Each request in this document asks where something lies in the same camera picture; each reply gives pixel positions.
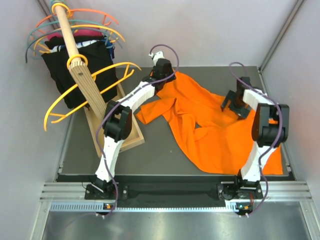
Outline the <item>orange trousers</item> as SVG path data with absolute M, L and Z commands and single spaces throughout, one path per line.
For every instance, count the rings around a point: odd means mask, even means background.
M 236 175 L 254 144 L 255 111 L 239 120 L 228 108 L 221 109 L 224 96 L 211 93 L 184 73 L 175 76 L 157 93 L 158 100 L 140 107 L 136 118 L 146 125 L 164 117 L 178 146 L 197 168 Z

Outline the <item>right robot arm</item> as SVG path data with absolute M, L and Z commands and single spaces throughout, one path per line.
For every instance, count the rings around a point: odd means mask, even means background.
M 236 91 L 227 93 L 220 108 L 229 108 L 240 120 L 246 119 L 251 110 L 255 111 L 251 128 L 252 150 L 234 183 L 222 183 L 220 193 L 238 199 L 250 195 L 261 198 L 261 174 L 271 154 L 288 138 L 290 108 L 274 103 L 262 90 L 253 88 L 247 76 L 238 79 Z

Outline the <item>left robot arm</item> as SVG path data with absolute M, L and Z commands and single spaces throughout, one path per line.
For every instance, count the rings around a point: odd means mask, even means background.
M 120 148 L 132 131 L 133 113 L 162 90 L 167 82 L 176 78 L 171 62 L 162 51 L 152 52 L 149 56 L 154 63 L 150 75 L 144 77 L 125 97 L 107 104 L 105 117 L 98 127 L 98 130 L 103 129 L 104 144 L 98 144 L 101 158 L 91 185 L 87 186 L 87 199 L 118 196 L 115 166 Z

